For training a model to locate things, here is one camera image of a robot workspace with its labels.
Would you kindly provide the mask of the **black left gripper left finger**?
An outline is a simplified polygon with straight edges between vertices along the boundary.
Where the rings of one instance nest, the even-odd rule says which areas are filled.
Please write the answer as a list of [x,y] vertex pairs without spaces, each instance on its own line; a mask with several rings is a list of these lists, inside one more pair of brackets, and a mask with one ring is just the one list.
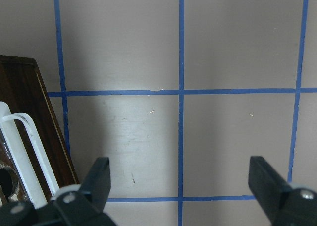
[[104,213],[111,189],[109,158],[97,158],[81,184],[60,188],[44,206],[16,201],[0,208],[2,226],[114,226]]

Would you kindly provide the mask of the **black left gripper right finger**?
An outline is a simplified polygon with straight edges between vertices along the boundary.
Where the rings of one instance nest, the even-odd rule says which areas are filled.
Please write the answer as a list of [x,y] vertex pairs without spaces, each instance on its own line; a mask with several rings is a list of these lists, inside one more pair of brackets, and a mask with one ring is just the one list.
[[248,186],[272,226],[315,226],[317,192],[286,182],[261,156],[251,156]]

